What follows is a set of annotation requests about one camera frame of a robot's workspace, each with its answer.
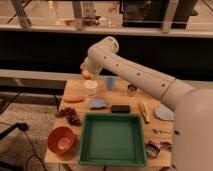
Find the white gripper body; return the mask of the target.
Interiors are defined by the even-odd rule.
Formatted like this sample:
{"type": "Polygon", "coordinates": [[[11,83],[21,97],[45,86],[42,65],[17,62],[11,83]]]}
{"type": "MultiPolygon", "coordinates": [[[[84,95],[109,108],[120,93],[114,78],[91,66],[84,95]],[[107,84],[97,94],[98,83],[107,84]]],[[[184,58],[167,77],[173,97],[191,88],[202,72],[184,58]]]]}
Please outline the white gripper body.
{"type": "Polygon", "coordinates": [[[87,70],[91,74],[90,80],[95,80],[97,75],[99,74],[99,68],[97,65],[89,58],[86,57],[83,63],[80,65],[81,75],[83,70],[87,70]]]}

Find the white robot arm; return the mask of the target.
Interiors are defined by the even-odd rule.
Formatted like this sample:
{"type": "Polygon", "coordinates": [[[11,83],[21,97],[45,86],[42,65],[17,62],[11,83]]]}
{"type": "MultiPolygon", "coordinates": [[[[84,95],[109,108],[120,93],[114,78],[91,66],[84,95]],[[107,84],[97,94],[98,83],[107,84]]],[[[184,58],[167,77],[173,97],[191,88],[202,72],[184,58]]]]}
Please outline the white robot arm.
{"type": "Polygon", "coordinates": [[[158,99],[175,114],[172,171],[213,171],[213,89],[197,89],[173,76],[117,55],[108,36],[88,48],[81,67],[93,76],[106,69],[158,99]]]}

